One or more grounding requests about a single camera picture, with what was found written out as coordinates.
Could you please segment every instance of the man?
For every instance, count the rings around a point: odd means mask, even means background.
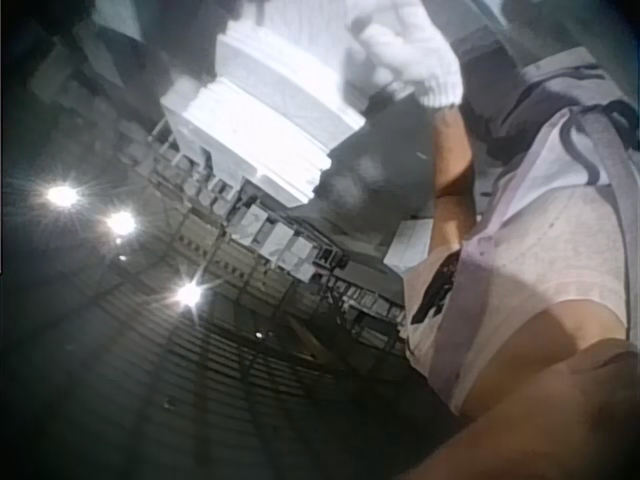
[[[401,36],[372,22],[371,2],[348,11],[354,38],[413,87],[433,124],[433,229],[427,259],[405,277],[407,354],[472,421],[408,478],[599,478],[640,415],[629,341],[640,175],[619,138],[637,123],[621,120],[624,102],[594,75],[589,101],[545,118],[476,223],[458,59],[420,0],[391,3]],[[536,95],[517,97],[503,124]]]

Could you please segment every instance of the bright light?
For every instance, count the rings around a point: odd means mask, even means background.
[[[200,301],[201,296],[202,288],[192,282],[186,284],[184,287],[178,290],[176,300],[178,300],[183,305],[195,307],[196,304]]]
[[[47,192],[47,199],[54,205],[62,208],[69,208],[76,203],[80,197],[75,189],[66,185],[50,188]]]
[[[129,212],[114,213],[107,219],[107,225],[117,235],[129,235],[136,229],[136,221]]]

